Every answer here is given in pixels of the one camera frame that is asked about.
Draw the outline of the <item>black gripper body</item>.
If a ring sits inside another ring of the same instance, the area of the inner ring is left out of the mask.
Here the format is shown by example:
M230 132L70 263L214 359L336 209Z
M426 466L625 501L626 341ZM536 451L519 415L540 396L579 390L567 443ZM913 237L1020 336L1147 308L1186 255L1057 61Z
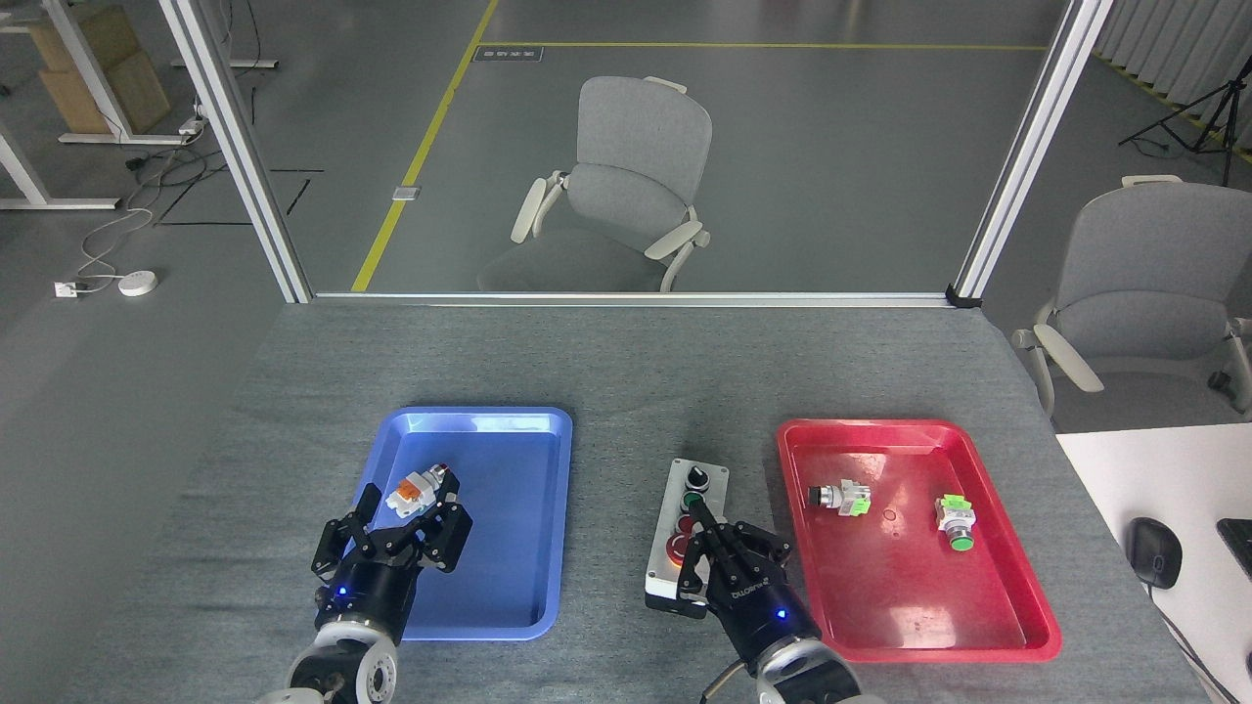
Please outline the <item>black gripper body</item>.
M796 589L788 582L785 567L761 557L732 580L735 565L729 560L711 562L707 611L717 616L750 676L757 676L765 651L779 641L823 638Z
M419 560L419 552L411 547L398 555L387 555L381 549L366 555L354 549L336 567L331 582L317 591L316 628L332 621L359 621L399 644L413 606L416 580L424 570Z

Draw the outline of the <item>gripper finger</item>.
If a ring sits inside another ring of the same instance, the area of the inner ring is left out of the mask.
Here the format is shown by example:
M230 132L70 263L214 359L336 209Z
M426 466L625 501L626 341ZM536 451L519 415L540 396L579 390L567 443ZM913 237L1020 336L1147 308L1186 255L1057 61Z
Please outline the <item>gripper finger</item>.
M398 527L399 532L391 540L391 556L398 557L404 567L434 567L451 572L461 552L464 552L472 525L472 517L461 504L438 501L419 517Z
M312 560L310 570L318 579L328 579L346 556L349 541L361 549L367 557L376 556L377 547L367 532L368 525L376 517L381 504L381 489L376 484L366 484L356 507L342 519L332 519L319 539Z
M690 515L702 529L689 539L684 566L677 577L677 598L694 600L695 595L712 600L741 600L741 555L737 531L724 521L719 522L706 500L694 500Z
M704 531L704 552L714 567L729 576L751 576L774 566L782 569L793 544L745 521L720 522Z

